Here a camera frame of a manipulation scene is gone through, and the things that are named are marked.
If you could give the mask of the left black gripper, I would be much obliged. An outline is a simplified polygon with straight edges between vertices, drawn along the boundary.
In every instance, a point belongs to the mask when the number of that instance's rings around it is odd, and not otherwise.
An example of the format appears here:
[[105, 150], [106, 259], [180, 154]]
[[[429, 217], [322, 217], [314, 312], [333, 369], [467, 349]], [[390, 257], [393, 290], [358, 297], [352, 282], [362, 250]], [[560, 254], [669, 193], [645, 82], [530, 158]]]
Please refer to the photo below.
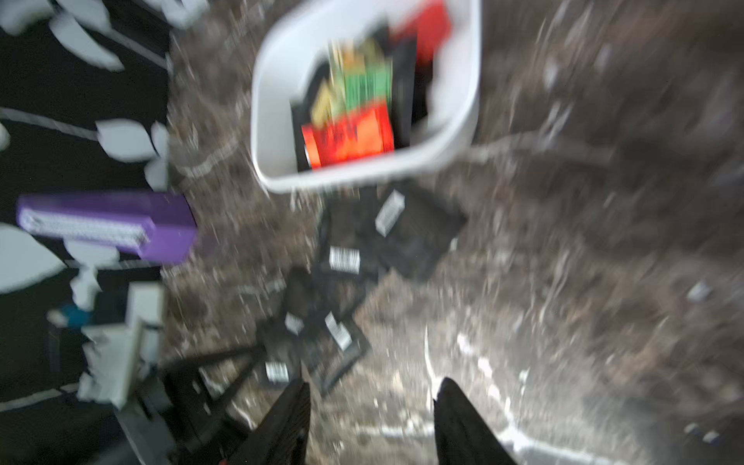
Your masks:
[[[225, 464], [251, 429], [232, 418], [229, 407], [267, 350], [261, 344], [243, 345], [206, 355], [190, 356], [163, 368], [159, 381], [168, 395], [165, 420], [176, 446], [172, 464]], [[209, 392], [203, 368], [229, 360], [242, 364], [238, 375], [219, 395]]]

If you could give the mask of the large red tea bag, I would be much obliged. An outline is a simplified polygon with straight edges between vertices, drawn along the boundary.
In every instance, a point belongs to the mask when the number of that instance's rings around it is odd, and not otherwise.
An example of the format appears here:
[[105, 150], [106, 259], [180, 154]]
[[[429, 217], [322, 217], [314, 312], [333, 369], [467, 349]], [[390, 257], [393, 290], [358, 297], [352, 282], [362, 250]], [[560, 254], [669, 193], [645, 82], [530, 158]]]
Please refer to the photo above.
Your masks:
[[398, 43], [405, 39], [417, 40], [416, 67], [428, 66], [451, 36], [450, 12], [443, 0], [429, 1], [401, 27], [393, 30], [391, 38]]

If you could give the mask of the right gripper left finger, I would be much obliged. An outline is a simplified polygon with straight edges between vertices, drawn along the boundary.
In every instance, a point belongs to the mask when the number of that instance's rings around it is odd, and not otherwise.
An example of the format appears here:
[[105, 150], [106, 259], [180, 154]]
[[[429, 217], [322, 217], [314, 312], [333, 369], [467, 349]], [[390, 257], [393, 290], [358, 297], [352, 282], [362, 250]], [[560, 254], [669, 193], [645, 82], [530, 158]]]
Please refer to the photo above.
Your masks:
[[229, 458], [229, 463], [304, 464], [310, 422], [310, 385], [303, 380], [294, 380], [284, 389], [257, 429]]

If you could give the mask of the yellow patterned tea bag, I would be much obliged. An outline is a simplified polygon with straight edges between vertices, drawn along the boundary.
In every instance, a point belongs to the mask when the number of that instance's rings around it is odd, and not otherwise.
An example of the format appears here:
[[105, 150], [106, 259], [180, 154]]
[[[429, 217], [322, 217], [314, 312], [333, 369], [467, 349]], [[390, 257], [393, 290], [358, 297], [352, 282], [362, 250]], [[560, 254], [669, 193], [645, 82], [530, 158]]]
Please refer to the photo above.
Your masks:
[[345, 112], [343, 91], [324, 79], [310, 108], [310, 120], [315, 127], [324, 127], [337, 120]]

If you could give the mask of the green tea bag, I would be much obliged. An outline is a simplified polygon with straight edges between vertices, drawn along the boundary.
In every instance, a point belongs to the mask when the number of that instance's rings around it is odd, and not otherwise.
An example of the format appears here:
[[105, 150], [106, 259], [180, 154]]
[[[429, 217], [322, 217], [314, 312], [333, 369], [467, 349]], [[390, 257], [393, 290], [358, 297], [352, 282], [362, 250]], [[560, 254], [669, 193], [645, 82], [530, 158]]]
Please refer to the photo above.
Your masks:
[[344, 94], [344, 114], [369, 102], [391, 100], [393, 62], [385, 55], [378, 41], [368, 38], [359, 44], [332, 43], [329, 58], [331, 83]]

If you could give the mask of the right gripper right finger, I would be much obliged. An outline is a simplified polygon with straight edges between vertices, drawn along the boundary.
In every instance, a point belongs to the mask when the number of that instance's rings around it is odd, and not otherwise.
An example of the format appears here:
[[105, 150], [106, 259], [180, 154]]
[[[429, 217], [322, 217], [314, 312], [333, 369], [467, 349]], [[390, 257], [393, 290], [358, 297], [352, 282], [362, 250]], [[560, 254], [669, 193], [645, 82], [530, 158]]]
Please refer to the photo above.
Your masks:
[[451, 378], [442, 380], [434, 399], [434, 427], [440, 464], [517, 464]]

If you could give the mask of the small red tea bag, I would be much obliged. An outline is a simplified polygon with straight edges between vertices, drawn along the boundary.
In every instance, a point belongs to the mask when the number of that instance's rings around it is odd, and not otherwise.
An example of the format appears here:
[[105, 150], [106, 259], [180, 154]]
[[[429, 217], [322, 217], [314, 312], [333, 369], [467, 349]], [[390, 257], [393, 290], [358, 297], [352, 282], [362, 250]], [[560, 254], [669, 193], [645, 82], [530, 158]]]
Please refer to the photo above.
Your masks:
[[310, 170], [351, 163], [394, 151], [393, 126], [385, 101], [377, 101], [324, 127], [300, 127]]

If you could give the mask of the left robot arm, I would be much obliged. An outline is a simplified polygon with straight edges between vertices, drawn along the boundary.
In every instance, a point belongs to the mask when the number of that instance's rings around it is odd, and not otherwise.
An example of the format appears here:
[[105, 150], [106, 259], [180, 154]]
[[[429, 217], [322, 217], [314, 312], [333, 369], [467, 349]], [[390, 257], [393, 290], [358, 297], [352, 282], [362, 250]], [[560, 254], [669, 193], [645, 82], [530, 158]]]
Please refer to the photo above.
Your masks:
[[[68, 306], [48, 312], [56, 329], [78, 329], [86, 337], [87, 370], [77, 385], [83, 401], [114, 407], [137, 459], [143, 464], [178, 464], [219, 435], [227, 410], [265, 356], [261, 345], [161, 364], [167, 290], [156, 282], [135, 282], [126, 296], [123, 322], [90, 325], [89, 313]], [[202, 369], [228, 360], [243, 366], [218, 396], [210, 394]]]

